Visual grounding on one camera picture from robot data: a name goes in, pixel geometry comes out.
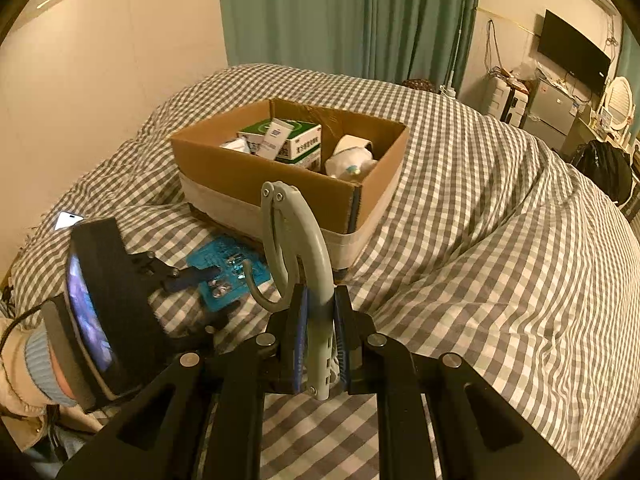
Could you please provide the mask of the person forearm beige sleeve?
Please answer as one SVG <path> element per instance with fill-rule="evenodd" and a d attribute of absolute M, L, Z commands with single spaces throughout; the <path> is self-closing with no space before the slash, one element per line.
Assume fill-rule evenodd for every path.
<path fill-rule="evenodd" d="M 98 432 L 100 422 L 73 399 L 44 326 L 24 330 L 10 324 L 2 318 L 1 333 L 8 339 L 1 351 L 1 419 L 17 447 L 26 451 L 42 440 L 50 405 L 60 408 L 63 426 Z"/>

